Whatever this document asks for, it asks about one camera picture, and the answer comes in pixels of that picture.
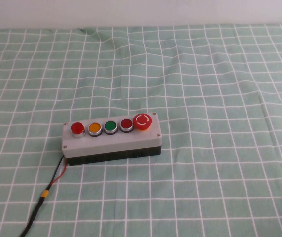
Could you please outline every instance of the black cable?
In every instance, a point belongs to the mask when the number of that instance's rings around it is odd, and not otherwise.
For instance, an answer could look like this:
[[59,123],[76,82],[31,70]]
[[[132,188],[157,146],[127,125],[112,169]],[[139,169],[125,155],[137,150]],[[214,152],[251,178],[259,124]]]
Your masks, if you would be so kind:
[[37,216],[37,213],[38,213],[40,207],[42,206],[44,200],[46,199],[46,197],[47,197],[47,195],[49,193],[49,189],[52,186],[52,181],[54,180],[54,177],[56,177],[57,171],[58,171],[58,169],[60,167],[60,164],[61,164],[61,162],[63,160],[63,157],[64,157],[64,155],[60,158],[60,161],[59,161],[59,163],[58,163],[58,165],[57,165],[57,167],[56,167],[56,169],[55,169],[55,171],[53,173],[53,176],[52,176],[52,179],[51,179],[50,183],[48,184],[47,188],[43,191],[41,197],[39,198],[39,201],[38,201],[37,205],[35,206],[32,214],[31,214],[31,216],[29,218],[29,221],[28,221],[26,227],[24,228],[23,232],[20,234],[19,237],[25,237],[26,234],[28,233],[29,229],[31,228],[31,226],[32,226],[32,224],[33,224],[33,222],[34,222],[34,220],[35,220],[35,218]]

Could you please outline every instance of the black enclosure base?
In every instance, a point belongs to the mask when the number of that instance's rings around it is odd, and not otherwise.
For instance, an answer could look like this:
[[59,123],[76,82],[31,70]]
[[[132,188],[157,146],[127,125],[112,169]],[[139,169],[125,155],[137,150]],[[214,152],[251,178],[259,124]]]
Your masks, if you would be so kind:
[[67,162],[70,166],[73,166],[80,164],[91,164],[91,163],[98,163],[104,161],[111,161],[117,159],[155,156],[161,154],[161,148],[162,146],[119,151],[119,152],[109,152],[109,153],[81,156],[81,157],[71,157],[71,158],[67,158]]

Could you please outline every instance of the push button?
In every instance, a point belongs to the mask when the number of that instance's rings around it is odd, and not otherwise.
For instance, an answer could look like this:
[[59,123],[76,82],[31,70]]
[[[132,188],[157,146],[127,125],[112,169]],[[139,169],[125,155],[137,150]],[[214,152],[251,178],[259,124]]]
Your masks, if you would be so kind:
[[122,132],[131,132],[133,130],[133,123],[130,119],[124,119],[120,122],[120,130]]
[[81,138],[85,135],[84,126],[80,122],[76,122],[72,124],[71,130],[72,130],[73,137],[75,138]]
[[97,137],[102,133],[102,127],[98,123],[92,123],[88,127],[88,134],[92,137]]
[[113,135],[118,131],[118,126],[114,121],[108,121],[104,125],[104,132],[108,135]]
[[138,114],[133,118],[133,125],[138,130],[147,130],[152,124],[152,118],[148,114]]

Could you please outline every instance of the tablecloth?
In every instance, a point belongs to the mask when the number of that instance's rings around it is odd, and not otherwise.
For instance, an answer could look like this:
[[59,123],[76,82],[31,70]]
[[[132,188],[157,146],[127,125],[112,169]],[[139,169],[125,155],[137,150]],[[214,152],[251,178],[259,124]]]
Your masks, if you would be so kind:
[[162,153],[69,166],[29,237],[282,237],[282,24],[1,29],[0,237],[64,122],[143,112]]

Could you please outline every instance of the red emergency stop button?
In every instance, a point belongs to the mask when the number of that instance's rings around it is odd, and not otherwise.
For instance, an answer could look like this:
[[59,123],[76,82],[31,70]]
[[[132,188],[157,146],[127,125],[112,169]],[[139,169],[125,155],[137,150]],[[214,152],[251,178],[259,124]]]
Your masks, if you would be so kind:
[[152,124],[152,118],[148,114],[138,114],[133,118],[133,125],[138,130],[147,130]]

